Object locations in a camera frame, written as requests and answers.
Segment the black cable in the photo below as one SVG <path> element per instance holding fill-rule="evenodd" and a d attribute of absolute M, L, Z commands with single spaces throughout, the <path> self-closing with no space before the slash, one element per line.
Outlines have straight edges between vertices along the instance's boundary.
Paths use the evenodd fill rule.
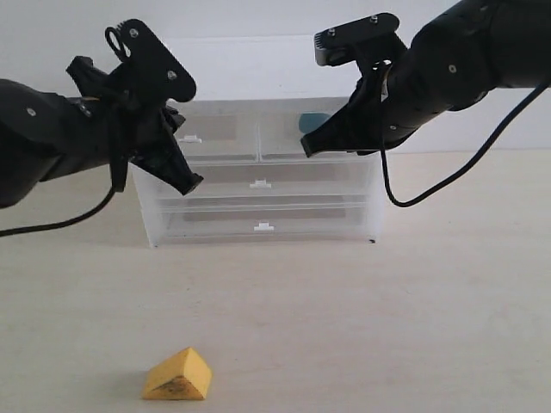
<path fill-rule="evenodd" d="M 390 187 L 390 178 L 388 176 L 388 163 L 387 163 L 387 150 L 385 148 L 385 142 L 382 138 L 381 133 L 381 159 L 382 159 L 382 171 L 385 179 L 385 190 L 387 191 L 388 198 L 390 201 L 397 207 L 401 208 L 408 208 L 408 207 L 414 207 L 420 202 L 426 200 L 436 192 L 446 188 L 449 184 L 457 181 L 459 178 L 464 176 L 468 173 L 469 170 L 471 170 L 490 150 L 490 148 L 495 144 L 495 142 L 498 140 L 498 138 L 501 136 L 501 134 L 505 131 L 505 129 L 514 121 L 518 115 L 520 115 L 524 109 L 526 109 L 533 101 L 535 101 L 547 88 L 551 87 L 551 78 L 549 78 L 547 81 L 543 82 L 540 86 L 532 90 L 532 92 L 526 96 L 522 102 L 520 102 L 513 110 L 509 112 L 509 114 L 501 121 L 501 123 L 498 125 L 496 130 L 490 135 L 490 138 L 482 145 L 482 147 L 476 152 L 476 154 L 469 160 L 460 170 L 455 172 L 453 175 L 449 176 L 448 178 L 444 179 L 431 189 L 423 192 L 420 196 L 417 198 L 414 198 L 412 200 L 409 200 L 407 202 L 401 202 L 396 199 L 396 197 L 393 194 L 393 191 Z"/>
<path fill-rule="evenodd" d="M 94 215 L 99 213 L 103 208 L 105 208 L 108 203 L 115 196 L 115 189 L 111 188 L 107 196 L 100 202 L 95 208 L 89 210 L 87 213 L 80 215 L 73 219 L 68 219 L 66 221 L 58 222 L 57 224 L 46 224 L 46 225 L 36 225 L 36 226 L 23 226 L 21 228 L 13 228 L 11 230 L 2 230 L 0 231 L 0 238 L 2 237 L 11 237 L 14 235 L 21 234 L 30 234 L 32 232 L 43 232 L 43 231 L 52 231 L 59 230 L 61 228 L 66 228 L 68 226 L 79 224 L 86 219 L 92 218 Z"/>

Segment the table surface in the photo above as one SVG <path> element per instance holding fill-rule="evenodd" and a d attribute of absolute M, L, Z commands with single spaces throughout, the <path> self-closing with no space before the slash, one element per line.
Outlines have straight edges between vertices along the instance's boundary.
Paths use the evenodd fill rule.
<path fill-rule="evenodd" d="M 391 159 L 400 198 L 467 154 Z M 78 227 L 0 240 L 0 410 L 547 412 L 551 151 L 496 151 L 382 240 L 151 250 L 133 186 Z M 105 169 L 41 184 L 0 225 L 97 203 Z M 205 402 L 139 399 L 195 347 Z"/>

